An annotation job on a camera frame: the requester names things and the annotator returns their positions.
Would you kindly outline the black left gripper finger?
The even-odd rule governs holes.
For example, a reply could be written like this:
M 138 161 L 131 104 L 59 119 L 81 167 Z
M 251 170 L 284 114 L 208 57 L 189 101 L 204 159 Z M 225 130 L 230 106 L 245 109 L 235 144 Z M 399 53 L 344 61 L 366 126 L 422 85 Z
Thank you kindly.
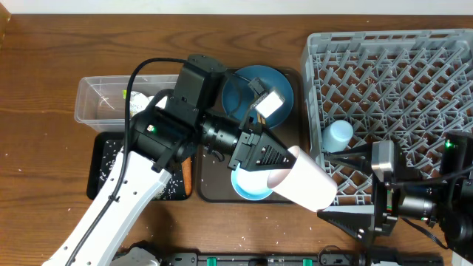
M 266 78 L 254 77 L 245 85 L 248 91 L 248 105 L 250 121 L 260 123 L 257 115 L 266 120 L 267 126 L 279 126 L 287 118 L 287 97 L 284 88 L 280 88 Z
M 295 162 L 287 147 L 270 136 L 261 136 L 251 152 L 251 171 L 292 169 Z

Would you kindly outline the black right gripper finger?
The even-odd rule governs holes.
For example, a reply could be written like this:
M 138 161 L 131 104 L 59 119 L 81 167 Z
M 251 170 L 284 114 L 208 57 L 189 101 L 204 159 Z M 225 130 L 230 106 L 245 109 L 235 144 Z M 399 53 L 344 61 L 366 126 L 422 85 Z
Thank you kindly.
M 371 245 L 375 239 L 375 215 L 340 211 L 320 211 L 319 219 L 336 226 L 363 245 Z
M 345 166 L 364 174 L 372 174 L 372 144 L 367 143 L 352 149 L 324 153 L 325 160 L 336 165 Z

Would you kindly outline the light blue cup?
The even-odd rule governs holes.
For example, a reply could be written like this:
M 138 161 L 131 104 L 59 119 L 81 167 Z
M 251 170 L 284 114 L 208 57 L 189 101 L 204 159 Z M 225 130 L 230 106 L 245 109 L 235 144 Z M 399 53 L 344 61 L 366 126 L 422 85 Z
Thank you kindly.
M 336 120 L 322 132 L 322 148 L 330 153 L 343 151 L 353 137 L 353 127 L 345 120 Z

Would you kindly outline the light blue bowl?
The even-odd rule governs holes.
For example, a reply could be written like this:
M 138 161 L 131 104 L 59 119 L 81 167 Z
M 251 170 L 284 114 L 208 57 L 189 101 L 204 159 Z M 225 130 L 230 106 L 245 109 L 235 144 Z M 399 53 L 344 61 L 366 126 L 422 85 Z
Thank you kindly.
M 231 172 L 231 184 L 242 198 L 260 201 L 270 196 L 273 191 L 267 186 L 270 170 L 246 171 L 239 166 Z

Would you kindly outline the pink cup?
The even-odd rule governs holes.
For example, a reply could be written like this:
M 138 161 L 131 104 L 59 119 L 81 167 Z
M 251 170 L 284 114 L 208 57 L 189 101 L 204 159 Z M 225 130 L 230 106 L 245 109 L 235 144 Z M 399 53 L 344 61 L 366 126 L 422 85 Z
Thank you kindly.
M 272 170 L 267 187 L 312 212 L 330 206 L 337 194 L 336 182 L 299 146 L 288 151 L 296 158 L 292 169 Z

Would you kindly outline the orange carrot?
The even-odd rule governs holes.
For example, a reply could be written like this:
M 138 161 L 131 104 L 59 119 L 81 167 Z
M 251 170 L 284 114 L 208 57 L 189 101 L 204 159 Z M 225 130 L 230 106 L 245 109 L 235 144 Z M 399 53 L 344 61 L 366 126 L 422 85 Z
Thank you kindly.
M 186 196 L 191 195 L 192 191 L 192 165 L 191 165 L 191 158 L 188 157 L 181 163 L 182 173 L 183 173 L 183 183 Z

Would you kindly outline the pile of rice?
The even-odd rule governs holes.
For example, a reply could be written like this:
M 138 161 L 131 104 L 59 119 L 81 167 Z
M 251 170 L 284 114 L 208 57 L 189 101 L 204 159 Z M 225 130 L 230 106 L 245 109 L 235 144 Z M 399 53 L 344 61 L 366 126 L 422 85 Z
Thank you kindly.
M 95 144 L 92 153 L 91 169 L 86 194 L 93 200 L 103 187 L 114 164 L 119 151 L 123 149 L 122 140 L 105 139 L 102 144 Z M 166 187 L 159 191 L 154 200 L 186 200 L 182 167 L 178 163 L 172 163 L 170 172 L 172 176 Z

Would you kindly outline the white paper wrapper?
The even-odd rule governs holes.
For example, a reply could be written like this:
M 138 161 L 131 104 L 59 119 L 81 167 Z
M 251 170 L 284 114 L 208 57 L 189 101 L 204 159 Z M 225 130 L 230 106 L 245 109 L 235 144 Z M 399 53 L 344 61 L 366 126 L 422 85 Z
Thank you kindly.
M 152 102 L 153 98 L 154 98 L 154 96 L 149 96 L 148 97 L 149 102 Z M 167 99 L 168 99 L 167 96 L 162 97 L 158 102 L 156 102 L 155 106 L 159 107 L 161 109 L 164 109 L 166 107 Z

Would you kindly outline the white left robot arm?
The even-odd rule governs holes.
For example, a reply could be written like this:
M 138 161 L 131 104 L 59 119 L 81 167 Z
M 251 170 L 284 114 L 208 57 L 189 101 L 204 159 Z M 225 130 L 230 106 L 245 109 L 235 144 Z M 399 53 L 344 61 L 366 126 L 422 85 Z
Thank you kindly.
M 212 109 L 218 81 L 178 79 L 166 107 L 156 95 L 126 124 L 125 143 L 88 210 L 46 265 L 109 265 L 144 208 L 171 179 L 170 164 L 199 145 L 227 154 L 230 169 L 291 169 L 296 158 L 263 126 L 245 129 Z

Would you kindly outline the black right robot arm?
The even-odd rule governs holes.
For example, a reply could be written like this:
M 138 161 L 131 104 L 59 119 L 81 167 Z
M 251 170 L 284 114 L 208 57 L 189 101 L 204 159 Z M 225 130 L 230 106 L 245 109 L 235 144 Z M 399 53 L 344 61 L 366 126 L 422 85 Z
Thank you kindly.
M 324 211 L 318 217 L 368 248 L 378 236 L 389 236 L 399 219 L 408 224 L 438 225 L 443 249 L 472 260 L 472 135 L 447 132 L 440 176 L 426 179 L 409 167 L 398 143 L 383 140 L 328 153 L 331 163 L 372 178 L 372 214 Z

